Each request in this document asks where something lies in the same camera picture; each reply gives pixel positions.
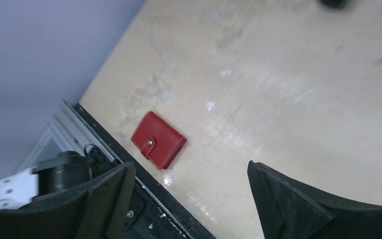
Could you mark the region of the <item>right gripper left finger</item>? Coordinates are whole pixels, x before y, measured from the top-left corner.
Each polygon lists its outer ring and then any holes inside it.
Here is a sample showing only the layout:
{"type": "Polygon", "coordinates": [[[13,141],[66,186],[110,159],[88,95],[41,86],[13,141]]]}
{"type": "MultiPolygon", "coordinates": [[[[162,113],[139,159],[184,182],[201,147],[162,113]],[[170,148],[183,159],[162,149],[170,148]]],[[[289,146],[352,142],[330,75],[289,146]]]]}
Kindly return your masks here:
{"type": "Polygon", "coordinates": [[[0,239],[122,239],[135,174],[134,164],[124,163],[20,209],[0,210],[0,239]]]}

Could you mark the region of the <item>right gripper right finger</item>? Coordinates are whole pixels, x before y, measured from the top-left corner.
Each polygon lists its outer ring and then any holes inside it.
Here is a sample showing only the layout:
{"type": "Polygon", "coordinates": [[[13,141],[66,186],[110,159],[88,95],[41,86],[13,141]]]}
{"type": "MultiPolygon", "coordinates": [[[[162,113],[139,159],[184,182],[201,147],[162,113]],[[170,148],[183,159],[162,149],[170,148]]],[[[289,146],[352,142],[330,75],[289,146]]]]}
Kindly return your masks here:
{"type": "Polygon", "coordinates": [[[382,206],[342,198],[250,161],[247,174],[266,239],[382,239],[382,206]]]}

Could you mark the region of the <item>red card holder wallet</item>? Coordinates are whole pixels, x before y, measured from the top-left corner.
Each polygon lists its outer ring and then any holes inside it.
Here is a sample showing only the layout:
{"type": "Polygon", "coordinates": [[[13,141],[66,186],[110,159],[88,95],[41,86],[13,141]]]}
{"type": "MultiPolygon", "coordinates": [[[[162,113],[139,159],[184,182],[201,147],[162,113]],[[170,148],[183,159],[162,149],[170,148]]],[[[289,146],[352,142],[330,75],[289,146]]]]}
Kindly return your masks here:
{"type": "Polygon", "coordinates": [[[187,138],[153,111],[141,120],[131,137],[141,154],[158,169],[170,167],[187,138]]]}

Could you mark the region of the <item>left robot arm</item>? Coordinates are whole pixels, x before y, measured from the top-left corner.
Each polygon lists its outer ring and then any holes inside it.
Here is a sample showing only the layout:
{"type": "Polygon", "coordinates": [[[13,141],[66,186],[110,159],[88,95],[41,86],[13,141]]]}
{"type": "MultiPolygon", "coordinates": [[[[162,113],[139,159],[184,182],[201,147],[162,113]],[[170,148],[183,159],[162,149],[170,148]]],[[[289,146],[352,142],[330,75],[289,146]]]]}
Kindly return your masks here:
{"type": "Polygon", "coordinates": [[[75,151],[59,153],[12,176],[0,179],[0,210],[19,209],[35,200],[66,191],[93,178],[91,164],[75,151]]]}

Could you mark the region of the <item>black front table rail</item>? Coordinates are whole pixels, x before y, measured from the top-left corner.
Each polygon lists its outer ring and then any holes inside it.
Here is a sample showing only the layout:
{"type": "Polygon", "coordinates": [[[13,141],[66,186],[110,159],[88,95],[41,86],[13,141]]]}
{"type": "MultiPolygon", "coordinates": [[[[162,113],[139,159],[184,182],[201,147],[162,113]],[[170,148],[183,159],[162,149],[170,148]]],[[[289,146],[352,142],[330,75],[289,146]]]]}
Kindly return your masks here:
{"type": "Polygon", "coordinates": [[[79,103],[73,109],[117,163],[132,162],[136,170],[131,208],[144,205],[133,217],[127,239],[212,239],[214,236],[131,156],[79,103]]]}

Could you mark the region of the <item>aluminium frame rail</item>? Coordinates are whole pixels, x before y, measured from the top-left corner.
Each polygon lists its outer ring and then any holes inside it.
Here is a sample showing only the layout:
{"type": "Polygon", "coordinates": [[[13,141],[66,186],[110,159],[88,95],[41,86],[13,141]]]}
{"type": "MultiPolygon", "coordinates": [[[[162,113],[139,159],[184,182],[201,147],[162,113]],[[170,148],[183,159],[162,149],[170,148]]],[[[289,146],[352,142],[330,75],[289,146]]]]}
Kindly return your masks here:
{"type": "Polygon", "coordinates": [[[83,155],[88,144],[98,146],[111,161],[121,163],[119,157],[96,132],[97,123],[87,123],[81,116],[86,110],[78,103],[63,100],[53,113],[35,146],[18,171],[34,166],[37,162],[55,157],[62,151],[76,151],[83,155]]]}

